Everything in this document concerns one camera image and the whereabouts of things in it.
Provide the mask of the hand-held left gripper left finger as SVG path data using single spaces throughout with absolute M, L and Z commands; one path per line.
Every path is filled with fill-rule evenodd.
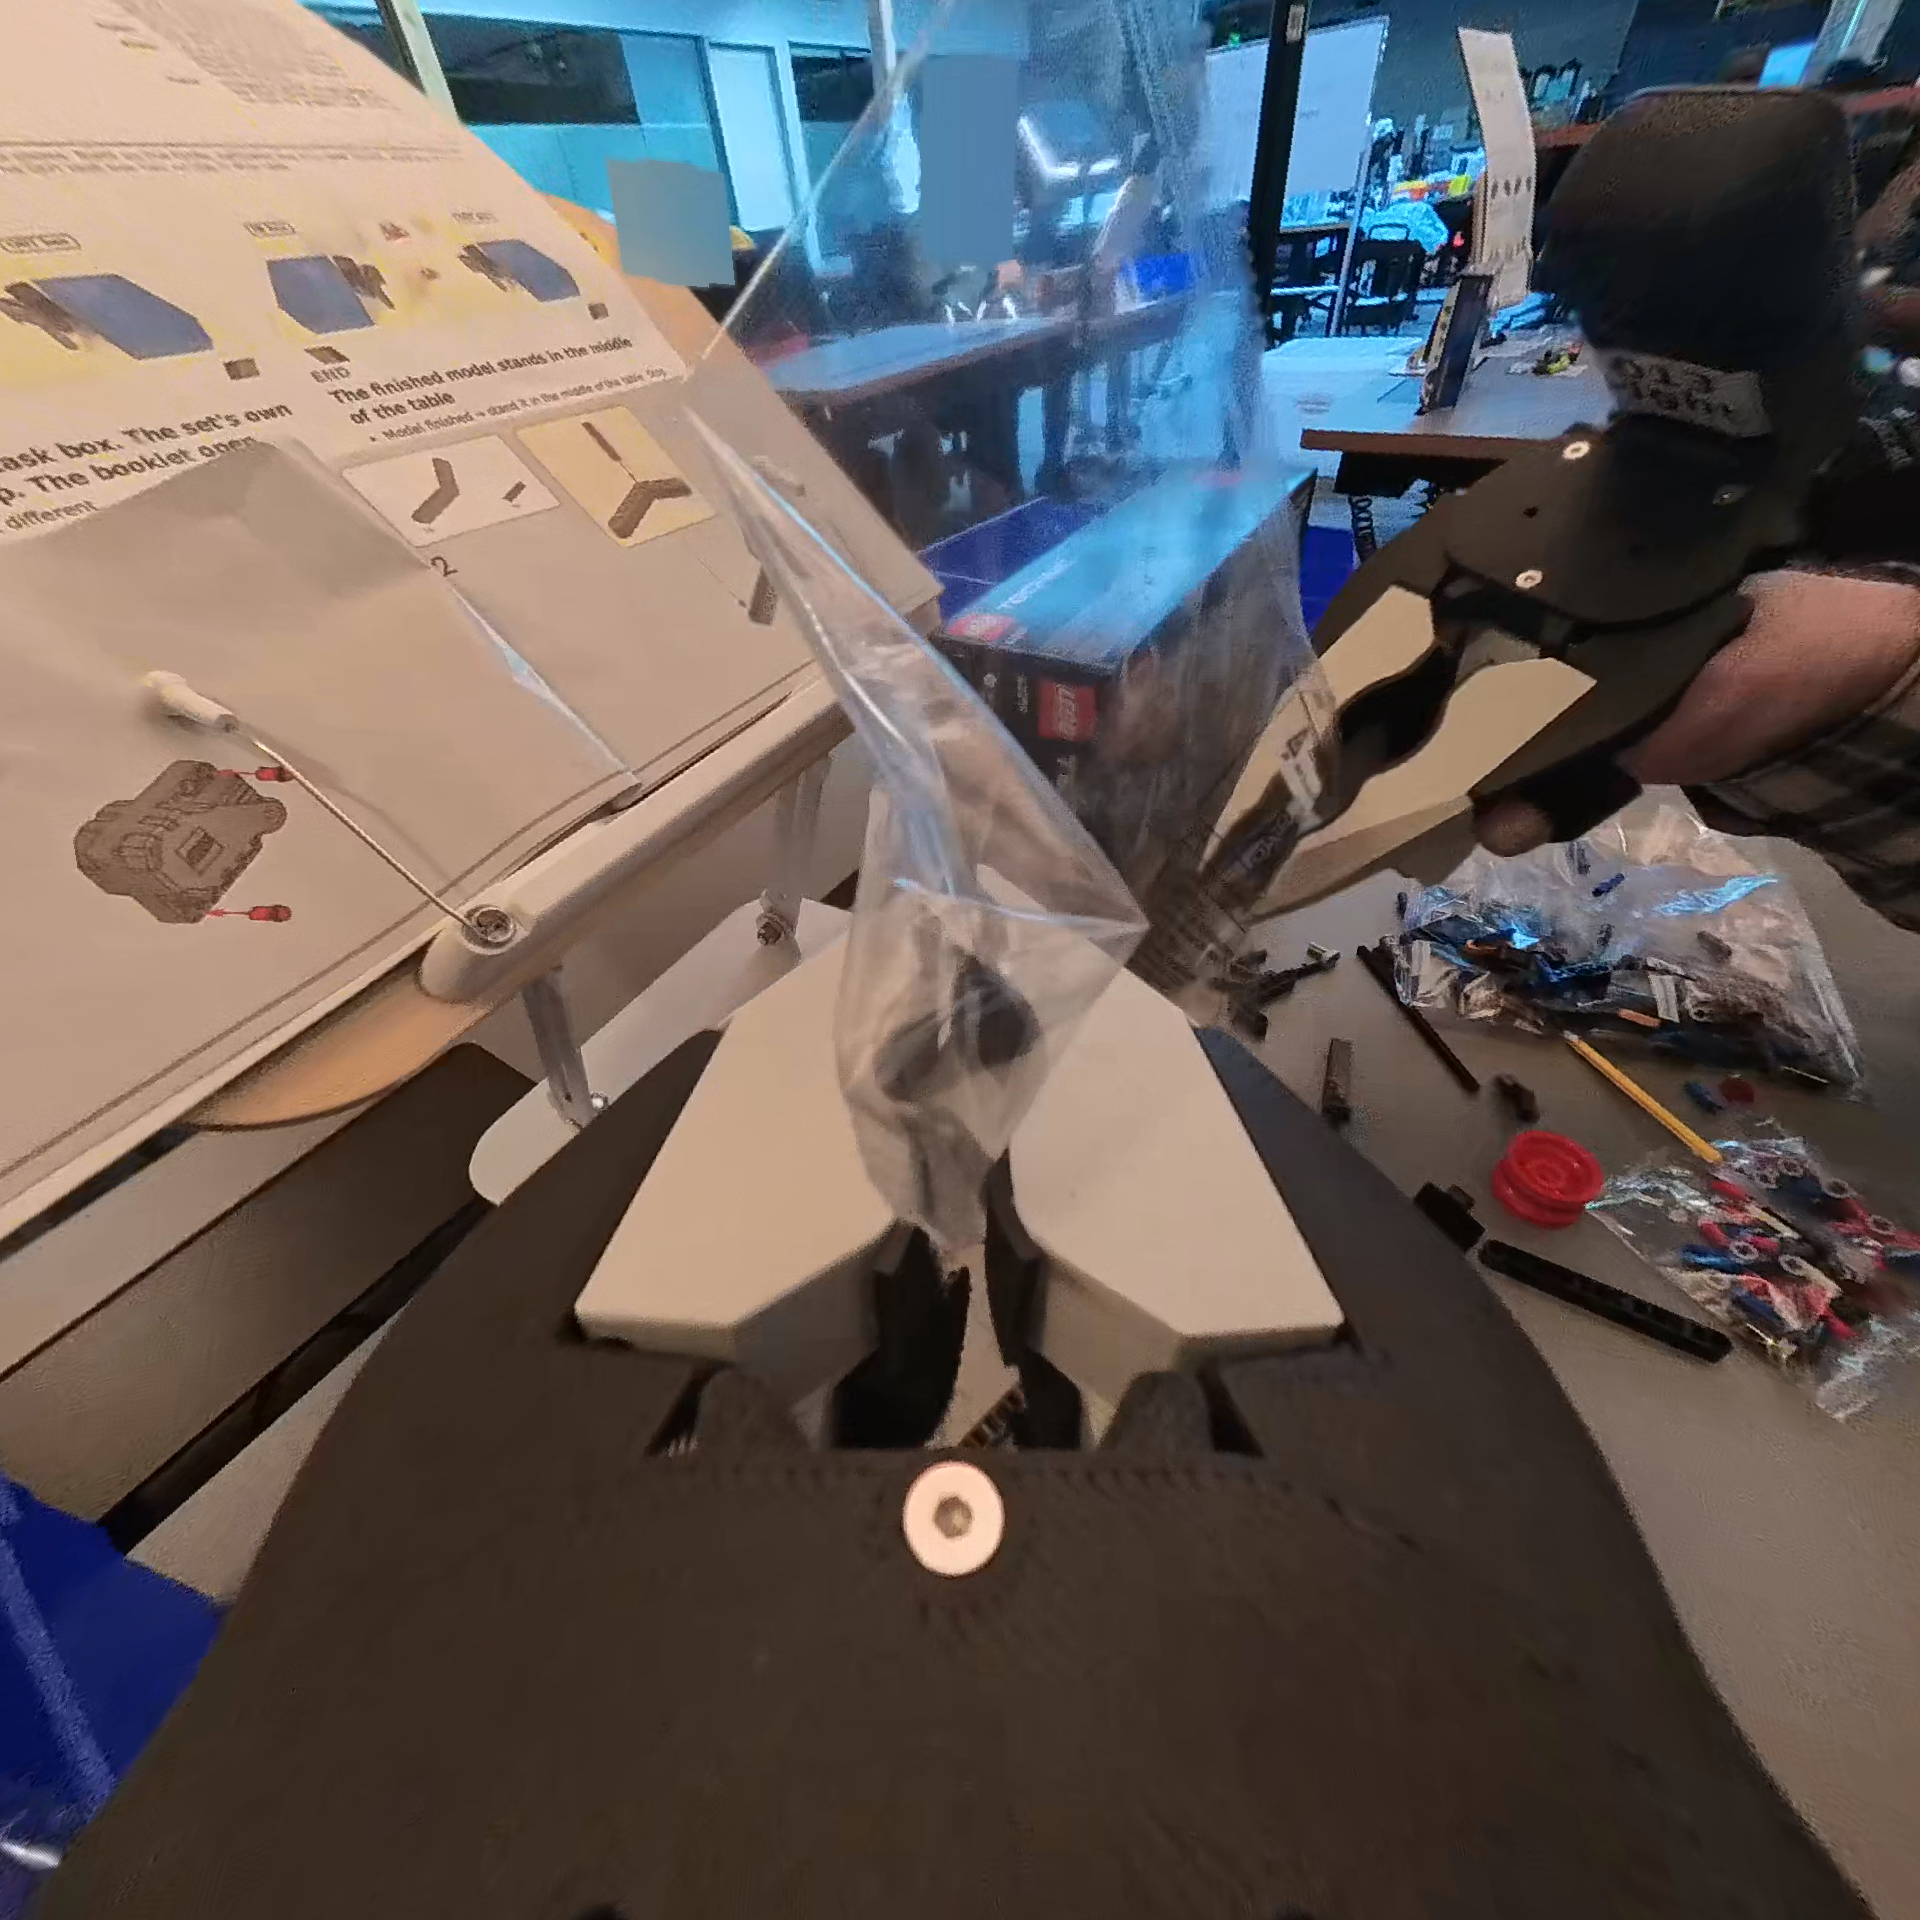
M 966 1426 L 966 1287 L 876 1193 L 837 1077 L 850 915 L 805 902 L 574 1300 L 581 1332 L 732 1366 L 892 1446 Z

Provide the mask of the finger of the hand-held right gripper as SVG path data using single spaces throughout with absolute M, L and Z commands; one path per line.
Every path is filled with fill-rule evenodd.
M 1214 908 L 1306 908 L 1454 859 L 1454 662 L 1389 589 L 1285 691 L 1205 837 Z
M 1252 900 L 1252 919 L 1290 915 L 1387 873 L 1433 886 L 1475 852 L 1472 792 L 1575 706 L 1590 681 L 1499 641 L 1410 754 L 1380 765 L 1358 745 L 1332 751 L 1321 817 Z

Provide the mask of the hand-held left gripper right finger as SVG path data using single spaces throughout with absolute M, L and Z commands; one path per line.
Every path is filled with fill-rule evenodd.
M 1317 1353 L 1346 1312 L 1205 1051 L 1119 972 L 1048 1045 L 987 1186 L 983 1281 L 1008 1446 L 1077 1448 L 1148 1374 Z

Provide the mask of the clear bag of mixed parts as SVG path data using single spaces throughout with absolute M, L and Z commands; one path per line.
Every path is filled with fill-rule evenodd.
M 1685 803 L 1645 796 L 1520 858 L 1472 852 L 1402 895 L 1387 957 L 1420 1014 L 1864 1094 L 1855 1022 L 1794 885 Z

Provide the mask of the clear plastic bag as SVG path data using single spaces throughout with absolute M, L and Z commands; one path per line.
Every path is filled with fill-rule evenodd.
M 921 552 L 1174 464 L 1301 468 L 1267 419 L 1245 219 L 1214 188 L 1209 55 L 1203 6 L 928 6 L 688 387 L 702 469 L 872 768 L 837 1077 L 878 1196 L 941 1250 L 983 1234 L 1048 1045 L 1135 962 L 1148 919 L 945 658 Z M 903 321 L 1178 292 L 1214 304 L 1165 344 L 842 459 L 752 370 Z

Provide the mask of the clear bag of small pins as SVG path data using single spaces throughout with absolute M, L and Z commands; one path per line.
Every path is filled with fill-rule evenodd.
M 1915 1387 L 1917 1200 L 1762 1121 L 1718 1161 L 1637 1164 L 1587 1217 L 1832 1420 Z

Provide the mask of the grey desk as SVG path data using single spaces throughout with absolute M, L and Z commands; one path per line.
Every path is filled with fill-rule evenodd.
M 1782 1121 L 1869 1184 L 1915 1186 L 1915 937 L 1868 914 L 1819 862 L 1781 852 L 1830 957 L 1868 1060 L 1869 1102 L 1781 1092 Z M 1470 1098 L 1352 960 L 1396 923 L 1405 882 L 1373 875 L 1260 935 L 1273 960 L 1309 944 L 1343 962 L 1285 999 L 1259 1057 L 1309 1102 L 1332 1037 L 1356 1045 L 1350 1139 L 1408 1196 L 1485 1169 L 1513 1073 L 1543 1118 L 1603 1164 L 1662 1159 L 1658 1128 L 1559 1043 L 1454 1026 L 1491 1092 Z M 1547 1359 L 1658 1562 L 1715 1686 L 1877 1916 L 1915 1916 L 1915 1387 L 1847 1421 L 1762 1359 L 1658 1353 L 1524 1287 L 1485 1280 Z

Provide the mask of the white monitor stand base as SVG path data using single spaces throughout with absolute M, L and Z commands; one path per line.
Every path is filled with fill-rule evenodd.
M 842 939 L 850 920 L 843 908 L 801 900 L 794 935 L 764 944 L 759 906 L 731 911 L 577 1047 L 587 1105 L 601 1114 L 682 1043 L 726 1026 L 740 1005 Z M 466 1180 L 485 1204 L 500 1206 L 577 1131 L 582 1125 L 564 1114 L 553 1078 L 543 1077 L 478 1139 Z

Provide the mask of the wooden side table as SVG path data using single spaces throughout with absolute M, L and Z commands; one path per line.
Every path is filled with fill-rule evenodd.
M 1421 408 L 1414 345 L 1401 337 L 1309 337 L 1267 360 L 1269 393 L 1293 411 L 1306 453 L 1492 459 L 1505 444 L 1554 444 L 1611 415 L 1607 381 L 1583 357 L 1536 376 L 1541 345 L 1495 349 L 1464 378 L 1454 406 Z

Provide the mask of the black bent beam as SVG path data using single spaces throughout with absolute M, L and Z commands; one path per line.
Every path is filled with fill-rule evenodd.
M 1271 966 L 1260 948 L 1227 953 L 1227 948 L 1210 944 L 1205 948 L 1205 991 L 1198 1003 L 1194 1028 L 1220 1028 L 1259 1045 L 1269 1034 L 1271 1010 L 1301 985 L 1327 977 L 1336 966 L 1339 953 L 1321 944 L 1311 944 L 1306 957 L 1293 966 Z

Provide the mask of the toy truck set box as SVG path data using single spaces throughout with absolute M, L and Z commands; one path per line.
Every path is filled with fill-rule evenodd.
M 1135 972 L 1203 995 L 1247 908 L 1203 900 L 1205 837 L 1273 706 L 1313 664 L 1296 488 L 1306 468 L 1174 464 L 936 645 L 1148 919 Z

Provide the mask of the small standing sign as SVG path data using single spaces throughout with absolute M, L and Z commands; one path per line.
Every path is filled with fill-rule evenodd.
M 1420 378 L 1420 415 L 1439 415 L 1459 405 L 1492 311 L 1495 271 L 1462 271 L 1427 333 L 1410 373 Z

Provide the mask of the long black axle rod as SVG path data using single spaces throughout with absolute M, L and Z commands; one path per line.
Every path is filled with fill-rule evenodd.
M 1466 1060 L 1454 1051 L 1454 1045 L 1447 1045 L 1443 1039 L 1443 1034 L 1433 1026 L 1427 1014 L 1420 1005 L 1405 1003 L 1389 956 L 1380 944 L 1360 944 L 1360 948 L 1356 948 L 1356 960 L 1363 969 L 1363 973 L 1380 987 L 1389 1010 L 1405 1022 L 1414 1039 L 1420 1045 L 1423 1045 L 1427 1053 L 1451 1077 L 1454 1086 L 1459 1086 L 1470 1098 L 1478 1098 L 1481 1092 L 1480 1077 L 1475 1073 L 1475 1069 L 1466 1065 Z

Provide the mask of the red wheel hub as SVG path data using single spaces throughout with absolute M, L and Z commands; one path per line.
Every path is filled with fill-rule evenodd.
M 1543 1231 L 1575 1226 L 1603 1184 L 1607 1172 L 1587 1148 L 1541 1126 L 1513 1135 L 1487 1176 L 1492 1200 Z

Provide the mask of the white hanging banner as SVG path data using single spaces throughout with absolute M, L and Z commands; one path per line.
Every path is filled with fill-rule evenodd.
M 1513 304 L 1528 292 L 1538 183 L 1528 89 L 1512 35 L 1459 26 L 1456 42 L 1485 147 L 1475 271 L 1492 274 L 1495 302 Z

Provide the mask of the yellow axle rod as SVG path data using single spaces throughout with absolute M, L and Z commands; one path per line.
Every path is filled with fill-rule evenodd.
M 1699 1164 L 1703 1164 L 1703 1167 L 1725 1164 L 1723 1151 L 1712 1139 L 1702 1138 L 1702 1131 L 1696 1131 L 1681 1117 L 1675 1117 L 1654 1092 L 1640 1086 L 1624 1069 L 1619 1069 L 1607 1056 L 1601 1056 L 1596 1051 L 1596 1045 L 1590 1045 L 1587 1039 L 1583 1039 L 1578 1034 L 1561 1034 L 1561 1045 L 1567 1045 L 1586 1069 L 1590 1069 L 1609 1086 L 1615 1086 L 1637 1114 L 1652 1118 L 1669 1139 L 1675 1139 Z

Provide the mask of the long black straight beam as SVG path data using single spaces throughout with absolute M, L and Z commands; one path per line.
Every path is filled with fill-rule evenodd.
M 1478 1243 L 1478 1262 L 1501 1280 L 1611 1324 L 1619 1332 L 1644 1338 L 1652 1345 L 1662 1345 L 1669 1353 L 1681 1353 L 1702 1365 L 1719 1365 L 1733 1353 L 1728 1332 L 1648 1303 L 1640 1295 L 1587 1277 L 1572 1267 L 1547 1262 L 1520 1246 L 1485 1238 Z

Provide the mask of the black metal pole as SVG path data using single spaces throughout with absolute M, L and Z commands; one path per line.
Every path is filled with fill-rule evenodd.
M 1286 201 L 1286 162 L 1303 85 L 1309 4 L 1273 4 L 1260 77 L 1245 252 L 1260 311 L 1273 291 Z

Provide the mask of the long background table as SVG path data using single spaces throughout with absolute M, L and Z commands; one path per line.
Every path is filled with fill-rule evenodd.
M 833 456 L 885 441 L 941 406 L 1029 393 L 1085 368 L 1172 341 L 1214 299 L 1178 292 L 1110 314 L 903 321 L 752 360 L 752 370 Z

